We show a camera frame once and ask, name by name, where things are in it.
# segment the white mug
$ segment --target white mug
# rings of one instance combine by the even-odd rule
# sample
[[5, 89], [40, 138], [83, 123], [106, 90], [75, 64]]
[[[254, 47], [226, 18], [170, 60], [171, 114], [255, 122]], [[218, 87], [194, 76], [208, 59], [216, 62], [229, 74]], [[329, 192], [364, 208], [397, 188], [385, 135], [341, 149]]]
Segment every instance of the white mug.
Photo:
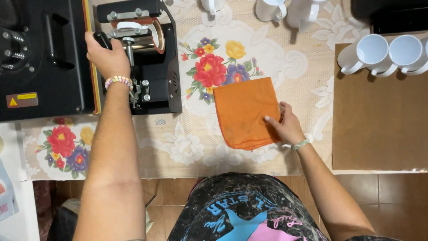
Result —
[[423, 47], [421, 57], [408, 66], [404, 66], [401, 72], [405, 75], [419, 75], [428, 70], [428, 37], [421, 39]]
[[223, 8], [225, 1], [226, 0], [201, 0], [201, 3], [204, 9], [214, 16], [215, 12]]
[[350, 75], [357, 70], [381, 62], [388, 54], [388, 42], [377, 34], [369, 34], [340, 51], [337, 63], [341, 72]]
[[388, 56], [381, 62], [368, 66], [372, 75], [387, 77], [397, 68], [403, 68], [415, 63], [422, 54], [422, 44], [412, 35], [401, 35], [389, 41]]
[[328, 0], [292, 0], [288, 6], [287, 23], [298, 28], [300, 33], [306, 32], [318, 17], [318, 12]]
[[256, 15], [264, 21], [281, 21], [287, 15], [287, 9], [284, 5], [285, 0], [257, 0]]

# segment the floral tablecloth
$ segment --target floral tablecloth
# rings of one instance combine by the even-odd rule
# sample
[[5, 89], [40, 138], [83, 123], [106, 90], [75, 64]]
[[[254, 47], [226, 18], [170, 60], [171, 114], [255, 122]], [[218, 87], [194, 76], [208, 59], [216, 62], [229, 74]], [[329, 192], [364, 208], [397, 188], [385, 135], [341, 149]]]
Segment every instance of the floral tablecloth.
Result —
[[[275, 144], [231, 149], [221, 135], [213, 88], [265, 76], [272, 78], [278, 100], [293, 106], [305, 135], [331, 167], [334, 45], [369, 34], [367, 25], [350, 17], [349, 2], [344, 2], [331, 0], [307, 33], [297, 33], [285, 20], [258, 20], [252, 0], [227, 0], [214, 18], [196, 0], [165, 0], [177, 25], [183, 113], [134, 117], [141, 177], [300, 174], [291, 150]], [[84, 179], [97, 120], [76, 116], [23, 122], [28, 178]]]

